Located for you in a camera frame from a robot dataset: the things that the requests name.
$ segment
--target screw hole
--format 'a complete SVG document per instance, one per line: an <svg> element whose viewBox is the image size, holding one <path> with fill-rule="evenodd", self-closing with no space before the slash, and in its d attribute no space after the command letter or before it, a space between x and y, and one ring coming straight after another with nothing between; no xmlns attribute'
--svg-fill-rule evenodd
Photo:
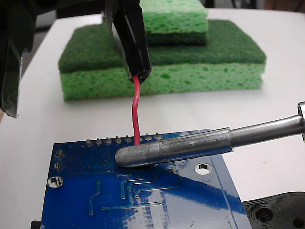
<svg viewBox="0 0 305 229"><path fill-rule="evenodd" d="M304 228L305 222L301 218L295 218L293 221L293 225L295 228Z"/></svg>
<svg viewBox="0 0 305 229"><path fill-rule="evenodd" d="M206 163L200 163L195 166L195 172L199 175L208 175L212 171L212 166Z"/></svg>
<svg viewBox="0 0 305 229"><path fill-rule="evenodd" d="M273 212L268 208L261 208L255 213L255 217L261 223L267 223L273 219Z"/></svg>
<svg viewBox="0 0 305 229"><path fill-rule="evenodd" d="M50 188L58 188L63 185L63 179L61 177L51 177L47 184Z"/></svg>

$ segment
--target scrub sponge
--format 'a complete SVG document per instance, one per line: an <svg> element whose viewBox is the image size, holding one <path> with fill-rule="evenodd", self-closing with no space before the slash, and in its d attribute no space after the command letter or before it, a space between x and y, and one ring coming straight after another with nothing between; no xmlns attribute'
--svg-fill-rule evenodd
<svg viewBox="0 0 305 229"><path fill-rule="evenodd" d="M142 94L260 88L266 56L230 21L209 21L208 46L149 47L152 73ZM59 67L65 100L132 96L106 25L79 28Z"/></svg>
<svg viewBox="0 0 305 229"><path fill-rule="evenodd" d="M141 7L149 45L206 43L207 10L199 0L141 0Z"/></svg>

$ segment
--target wire insulation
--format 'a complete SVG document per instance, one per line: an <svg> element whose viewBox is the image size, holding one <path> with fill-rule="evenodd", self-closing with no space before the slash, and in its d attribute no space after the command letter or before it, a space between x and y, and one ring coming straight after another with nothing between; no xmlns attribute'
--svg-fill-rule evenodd
<svg viewBox="0 0 305 229"><path fill-rule="evenodd" d="M133 77L134 85L135 85L135 94L134 100L132 104L132 123L133 123L133 131L134 131L134 144L140 144L140 129L139 129L139 120L138 120L138 106L140 101L141 94L141 85L138 78L138 75Z"/></svg>

